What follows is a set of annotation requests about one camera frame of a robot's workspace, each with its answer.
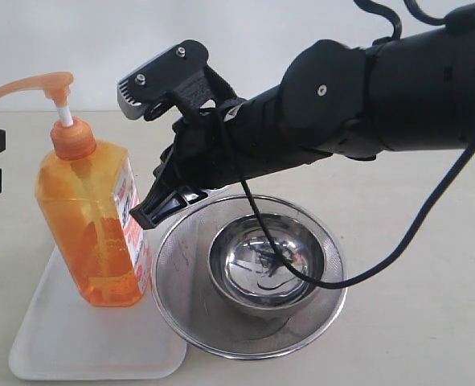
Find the white wall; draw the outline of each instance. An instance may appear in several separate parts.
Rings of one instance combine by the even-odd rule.
[[[402,0],[405,34],[426,31]],[[420,0],[442,16],[473,0]],[[293,58],[317,39],[369,46],[391,26],[353,0],[0,0],[0,85],[70,71],[73,109],[114,110],[116,82],[165,48],[197,39],[210,64],[242,97],[277,84]],[[0,100],[0,110],[49,110],[41,92]]]

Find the orange soap bottle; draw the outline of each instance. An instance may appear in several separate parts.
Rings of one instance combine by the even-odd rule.
[[[54,150],[42,161],[35,197],[82,297],[93,306],[131,306],[143,296],[151,259],[129,215],[139,200],[129,154],[72,117],[72,81],[69,72],[32,76],[0,87],[0,97],[40,89],[55,102]]]

